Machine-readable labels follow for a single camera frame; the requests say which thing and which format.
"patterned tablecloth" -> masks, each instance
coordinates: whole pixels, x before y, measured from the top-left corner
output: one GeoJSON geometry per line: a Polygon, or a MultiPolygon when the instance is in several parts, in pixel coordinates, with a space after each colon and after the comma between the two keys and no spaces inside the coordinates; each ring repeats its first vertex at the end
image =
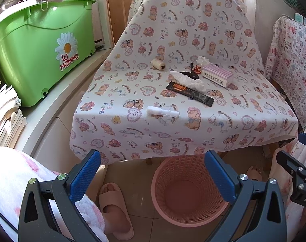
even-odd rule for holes
{"type": "Polygon", "coordinates": [[[236,0],[143,0],[74,114],[70,146],[102,164],[154,156],[233,150],[295,137],[298,122],[263,77],[250,25],[236,0]],[[165,89],[169,70],[187,71],[197,56],[231,69],[228,88],[200,78],[212,107],[165,89]],[[151,60],[166,63],[166,70],[151,60]],[[179,118],[147,115],[149,105],[179,118]]]}
{"type": "Polygon", "coordinates": [[[282,87],[305,129],[306,26],[287,17],[277,20],[265,72],[282,87]]]}

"green plastic tub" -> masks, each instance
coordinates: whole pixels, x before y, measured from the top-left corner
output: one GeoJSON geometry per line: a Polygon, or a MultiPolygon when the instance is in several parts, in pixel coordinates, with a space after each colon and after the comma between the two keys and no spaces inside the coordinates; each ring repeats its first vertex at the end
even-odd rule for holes
{"type": "Polygon", "coordinates": [[[96,0],[28,0],[0,14],[0,80],[22,106],[33,106],[95,51],[91,5],[96,0]]]}

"tile floor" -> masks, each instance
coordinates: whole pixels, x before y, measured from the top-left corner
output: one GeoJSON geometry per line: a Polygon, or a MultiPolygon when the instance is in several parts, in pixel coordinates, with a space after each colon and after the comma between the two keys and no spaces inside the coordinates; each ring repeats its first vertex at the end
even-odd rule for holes
{"type": "MultiPolygon", "coordinates": [[[[266,158],[262,148],[251,146],[230,151],[224,161],[230,164],[238,174],[246,173],[250,166],[262,167],[266,158]]],[[[115,182],[121,188],[127,210],[134,228],[134,237],[129,242],[203,242],[217,226],[224,213],[211,223],[183,228],[164,220],[155,210],[151,199],[151,182],[155,170],[165,158],[154,158],[152,165],[145,160],[116,162],[109,165],[104,183],[115,182]]],[[[268,173],[262,173],[263,179],[268,173]]],[[[250,203],[245,217],[235,234],[238,238],[252,214],[254,203],[250,203]]],[[[117,242],[113,235],[108,235],[110,242],[117,242]]]]}

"pink trash bin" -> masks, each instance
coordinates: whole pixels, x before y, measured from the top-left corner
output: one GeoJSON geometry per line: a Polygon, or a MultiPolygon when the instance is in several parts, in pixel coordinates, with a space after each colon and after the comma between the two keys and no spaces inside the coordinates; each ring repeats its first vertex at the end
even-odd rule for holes
{"type": "Polygon", "coordinates": [[[204,156],[167,158],[157,168],[151,186],[155,209],[168,222],[182,227],[205,225],[226,208],[204,165],[204,156]]]}

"pink checkered tissue package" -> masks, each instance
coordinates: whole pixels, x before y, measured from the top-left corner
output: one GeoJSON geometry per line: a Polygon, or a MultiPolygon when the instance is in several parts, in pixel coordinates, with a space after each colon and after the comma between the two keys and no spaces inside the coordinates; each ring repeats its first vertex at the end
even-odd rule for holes
{"type": "Polygon", "coordinates": [[[214,64],[203,67],[202,75],[223,87],[227,87],[233,81],[233,72],[214,64]]]}

